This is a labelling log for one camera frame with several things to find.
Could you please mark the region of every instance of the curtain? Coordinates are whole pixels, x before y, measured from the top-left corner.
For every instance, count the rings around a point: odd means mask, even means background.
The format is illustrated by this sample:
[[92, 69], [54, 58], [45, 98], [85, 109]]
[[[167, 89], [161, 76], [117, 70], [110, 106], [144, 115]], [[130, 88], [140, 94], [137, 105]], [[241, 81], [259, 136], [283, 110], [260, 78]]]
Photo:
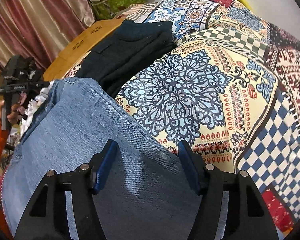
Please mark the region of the curtain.
[[15, 54], [46, 69], [93, 23], [87, 0], [0, 0], [0, 70]]

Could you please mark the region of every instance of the denim jeans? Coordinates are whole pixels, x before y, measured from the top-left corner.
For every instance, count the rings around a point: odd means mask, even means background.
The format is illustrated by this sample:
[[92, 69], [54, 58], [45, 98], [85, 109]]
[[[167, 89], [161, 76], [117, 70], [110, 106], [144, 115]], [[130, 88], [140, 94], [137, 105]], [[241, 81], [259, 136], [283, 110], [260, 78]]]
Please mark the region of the denim jeans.
[[[105, 188], [94, 197], [107, 239], [187, 239], [201, 197], [190, 189], [178, 157], [90, 78], [56, 81], [16, 147], [2, 185], [2, 204], [12, 234], [48, 170], [74, 170], [101, 152], [108, 139], [119, 144], [121, 154]], [[227, 200], [224, 203], [218, 239], [225, 227]], [[78, 239], [70, 194], [67, 211], [71, 237]]]

